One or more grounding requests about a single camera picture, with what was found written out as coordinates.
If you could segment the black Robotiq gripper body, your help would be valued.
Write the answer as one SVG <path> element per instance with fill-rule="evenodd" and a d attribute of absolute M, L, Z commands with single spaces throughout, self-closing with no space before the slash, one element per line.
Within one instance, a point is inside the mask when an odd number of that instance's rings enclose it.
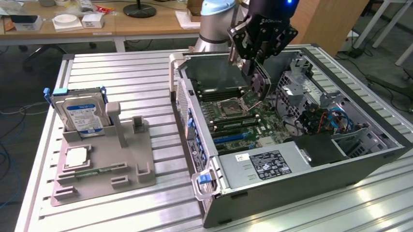
<path fill-rule="evenodd" d="M 255 42 L 257 51 L 263 40 L 268 38 L 272 30 L 276 28 L 283 30 L 290 25 L 290 19 L 295 13 L 298 3 L 296 0 L 249 1 L 245 22 L 257 23 L 257 36 Z"/>

